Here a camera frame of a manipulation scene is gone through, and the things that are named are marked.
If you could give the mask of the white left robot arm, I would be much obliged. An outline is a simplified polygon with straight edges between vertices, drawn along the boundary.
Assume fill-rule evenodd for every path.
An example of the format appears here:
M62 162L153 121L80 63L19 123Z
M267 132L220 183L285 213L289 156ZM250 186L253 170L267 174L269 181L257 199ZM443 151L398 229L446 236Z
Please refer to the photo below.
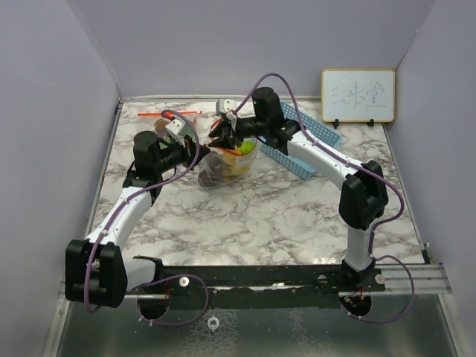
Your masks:
M119 199L106 218L83 240L73 239L65 250L65 297L82 302L89 311L116 308L126 293L141 286L159 292L164 275L151 258L124 261L122 251L142 216L154 205L167 184L163 174L199 161L196 135L165 140L153 131L134 137L134 160L127 170Z

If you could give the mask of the green wrinkled ball fruit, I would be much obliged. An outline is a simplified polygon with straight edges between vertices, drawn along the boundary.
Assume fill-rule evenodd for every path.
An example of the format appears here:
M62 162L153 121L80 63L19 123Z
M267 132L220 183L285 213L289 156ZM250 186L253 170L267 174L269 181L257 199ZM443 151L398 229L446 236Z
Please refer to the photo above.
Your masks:
M241 155L248 155L250 154L255 148L255 143L246 141L239 147L239 153Z

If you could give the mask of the clear zip bag orange zipper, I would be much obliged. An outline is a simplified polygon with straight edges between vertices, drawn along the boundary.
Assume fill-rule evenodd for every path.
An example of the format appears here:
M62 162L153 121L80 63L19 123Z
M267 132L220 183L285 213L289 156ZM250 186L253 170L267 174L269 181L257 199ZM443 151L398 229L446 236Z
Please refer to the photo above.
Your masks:
M202 111L185 111L185 112L180 112L181 115L184 115L187 119L193 122L193 125L196 125L197 119L203 114ZM164 117L161 116L159 112L142 112L138 113L138 117L140 118L148 118L148 119L154 119L156 122L159 118L163 118L165 120L168 120L169 122L175 118L175 115L171 113L166 113ZM165 139L166 141L170 142L170 139L165 135L164 137L159 136L162 139Z

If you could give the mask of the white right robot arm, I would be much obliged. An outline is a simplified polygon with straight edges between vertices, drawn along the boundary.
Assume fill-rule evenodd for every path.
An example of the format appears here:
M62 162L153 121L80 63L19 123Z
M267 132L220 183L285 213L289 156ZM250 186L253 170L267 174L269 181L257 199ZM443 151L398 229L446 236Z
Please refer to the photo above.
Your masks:
M240 118L232 111L223 114L209 133L210 146L233 149L248 138L263 138L267 146L308 164L329 179L341 192L338 212L348 227L341 281L347 289L358 291L367 284L367 271L374 264L370 226L388 204L381 166L375 161L349 158L309 134L297 120L284 115L273 89L258 88L251 98L254 115Z

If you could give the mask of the brown kiwi fruit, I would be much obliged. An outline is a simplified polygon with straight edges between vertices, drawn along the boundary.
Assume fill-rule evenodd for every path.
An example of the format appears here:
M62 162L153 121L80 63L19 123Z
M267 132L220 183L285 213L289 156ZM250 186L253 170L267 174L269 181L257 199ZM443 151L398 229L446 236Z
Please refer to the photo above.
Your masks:
M168 134L168 131L166 129L167 124L169 123L168 120L165 120L163 118L159 118L155 124L154 128L158 136L164 137L165 135Z

